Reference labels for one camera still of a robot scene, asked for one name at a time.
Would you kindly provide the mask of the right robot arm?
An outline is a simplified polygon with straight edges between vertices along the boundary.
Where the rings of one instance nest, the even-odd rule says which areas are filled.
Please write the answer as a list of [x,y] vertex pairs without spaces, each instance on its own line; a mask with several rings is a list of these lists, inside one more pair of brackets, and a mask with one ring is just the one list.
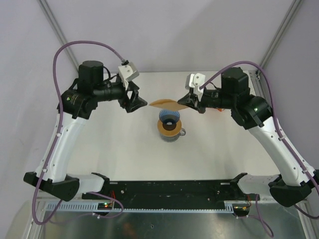
[[299,165],[285,145],[289,140],[283,132],[268,102],[250,93],[249,76],[239,67],[221,74],[221,87],[214,90],[204,86],[205,75],[189,74],[185,88],[189,91],[178,103],[205,113],[207,108],[229,109],[234,121],[249,131],[263,146],[279,170],[274,176],[253,176],[243,173],[230,187],[230,195],[241,200],[247,194],[271,196],[280,205],[291,207],[304,200],[319,181],[319,173],[305,160]]

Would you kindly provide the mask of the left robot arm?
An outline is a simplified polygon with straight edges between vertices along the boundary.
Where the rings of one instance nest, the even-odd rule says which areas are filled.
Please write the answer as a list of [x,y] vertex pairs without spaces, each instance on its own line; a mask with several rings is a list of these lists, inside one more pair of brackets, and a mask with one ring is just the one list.
[[146,106],[147,102],[139,97],[139,87],[133,82],[139,73],[132,62],[126,61],[118,67],[114,82],[104,79],[104,68],[100,61],[84,61],[79,66],[78,78],[61,95],[53,145],[37,169],[25,173],[25,183],[66,202],[77,194],[89,192],[99,199],[109,196],[110,186],[106,184],[109,178],[106,176],[67,174],[75,141],[99,102],[118,101],[128,113]]

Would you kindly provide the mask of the blue coffee dripper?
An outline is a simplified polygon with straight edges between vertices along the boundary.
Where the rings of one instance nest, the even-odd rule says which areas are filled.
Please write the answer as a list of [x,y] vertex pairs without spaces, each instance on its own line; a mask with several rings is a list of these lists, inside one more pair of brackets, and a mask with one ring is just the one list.
[[163,109],[159,113],[159,120],[164,124],[167,124],[167,123],[175,124],[179,121],[179,119],[180,119],[180,114],[178,111]]

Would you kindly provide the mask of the grey glass coffee server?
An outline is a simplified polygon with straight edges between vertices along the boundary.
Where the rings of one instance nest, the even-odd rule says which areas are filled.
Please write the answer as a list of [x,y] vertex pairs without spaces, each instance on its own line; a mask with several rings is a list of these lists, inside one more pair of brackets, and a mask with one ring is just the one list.
[[174,142],[174,141],[178,140],[181,136],[185,136],[185,135],[186,135],[186,130],[184,128],[182,128],[180,130],[180,132],[174,136],[165,136],[165,135],[160,133],[161,139],[165,142]]

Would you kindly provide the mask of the brown paper coffee filter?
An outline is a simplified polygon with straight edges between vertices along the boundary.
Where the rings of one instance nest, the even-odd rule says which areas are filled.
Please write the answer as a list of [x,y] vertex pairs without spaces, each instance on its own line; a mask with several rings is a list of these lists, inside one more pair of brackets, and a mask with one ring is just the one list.
[[187,109],[188,106],[180,105],[177,101],[171,99],[160,99],[149,104],[152,107],[166,109],[170,111],[181,111]]

